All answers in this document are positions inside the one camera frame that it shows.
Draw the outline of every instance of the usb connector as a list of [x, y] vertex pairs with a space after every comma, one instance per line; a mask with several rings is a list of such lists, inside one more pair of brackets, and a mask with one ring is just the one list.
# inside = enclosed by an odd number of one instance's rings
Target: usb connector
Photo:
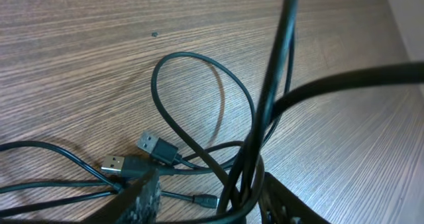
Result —
[[181, 160], [181, 154], [178, 154], [178, 148], [161, 138], [155, 137], [149, 132], [144, 132], [137, 142], [137, 147], [149, 153], [150, 157], [172, 165]]
[[101, 171], [116, 174], [125, 178], [139, 178], [151, 169], [158, 169], [159, 175], [174, 175], [174, 167], [163, 166], [138, 156], [112, 156], [105, 157]]

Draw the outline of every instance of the wooden surface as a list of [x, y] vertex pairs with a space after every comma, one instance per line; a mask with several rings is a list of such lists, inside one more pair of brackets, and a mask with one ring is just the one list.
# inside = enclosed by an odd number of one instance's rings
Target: wooden surface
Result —
[[[192, 51], [224, 64], [258, 99], [282, 0], [0, 0], [0, 142], [43, 140], [99, 167], [107, 154], [142, 154], [151, 130], [191, 150], [159, 116], [150, 76], [166, 54]], [[386, 0], [300, 0], [293, 87], [407, 56]], [[177, 59], [159, 75], [171, 115], [203, 147], [243, 139], [248, 105], [227, 76]], [[289, 110], [262, 151], [267, 171], [332, 223], [422, 223], [424, 100], [417, 86], [360, 89]], [[236, 150], [214, 155], [224, 161]], [[0, 154], [0, 184], [91, 180], [57, 154]], [[164, 190], [219, 194], [212, 174], [161, 178]], [[1, 194], [0, 209], [105, 188]], [[81, 220], [110, 198], [19, 217]], [[212, 215], [162, 198], [159, 220]], [[254, 210], [249, 223], [259, 223]]]

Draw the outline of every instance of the connector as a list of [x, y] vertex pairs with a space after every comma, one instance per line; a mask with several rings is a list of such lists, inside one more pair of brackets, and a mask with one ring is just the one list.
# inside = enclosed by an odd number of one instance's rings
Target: connector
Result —
[[174, 175], [174, 167], [163, 166], [138, 156], [111, 156], [105, 157], [101, 171], [108, 174], [118, 174], [125, 178], [139, 178], [152, 169], [157, 169], [159, 175]]
[[172, 165], [175, 161], [179, 161], [182, 158], [181, 154], [178, 154], [176, 146], [148, 132], [143, 132], [137, 141], [137, 147], [149, 153], [151, 158], [167, 165]]
[[219, 198], [210, 194], [193, 195], [193, 203], [199, 204], [200, 206], [206, 208], [217, 208]]

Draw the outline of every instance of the metal usb connector tip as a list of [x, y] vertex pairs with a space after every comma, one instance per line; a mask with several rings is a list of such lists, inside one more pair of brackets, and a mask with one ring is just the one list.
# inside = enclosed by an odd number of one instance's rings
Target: metal usb connector tip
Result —
[[101, 171], [109, 174], [120, 174], [124, 165], [124, 157], [108, 155], [101, 165]]
[[143, 132], [139, 140], [137, 141], [137, 147], [141, 148], [143, 151], [152, 154], [156, 144], [158, 143], [159, 138], [150, 134], [149, 132]]

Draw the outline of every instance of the wooden table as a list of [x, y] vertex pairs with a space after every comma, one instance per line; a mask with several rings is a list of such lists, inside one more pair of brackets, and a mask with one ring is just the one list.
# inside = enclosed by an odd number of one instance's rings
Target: wooden table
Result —
[[[257, 101], [281, 4], [0, 0], [0, 141], [51, 142], [98, 168], [107, 154], [142, 154], [135, 142], [150, 130], [189, 154], [153, 104], [154, 65], [171, 52], [204, 54], [236, 74]], [[407, 60], [386, 0], [300, 0], [296, 49], [293, 87]], [[246, 99], [221, 71], [197, 60], [175, 59], [161, 70], [158, 87], [165, 107], [203, 147], [246, 136]], [[423, 104], [415, 85], [310, 99], [284, 115], [262, 151], [266, 169], [333, 223], [422, 223]], [[236, 151], [214, 157], [224, 161]], [[93, 179], [60, 155], [36, 148], [3, 152], [0, 166], [2, 186]], [[181, 194], [218, 195], [222, 189], [212, 174], [163, 177], [161, 182], [163, 190]], [[1, 194], [0, 209], [104, 189]], [[110, 199], [19, 217], [81, 220]], [[158, 219], [213, 213], [164, 197]], [[248, 220], [259, 223], [257, 210]]]

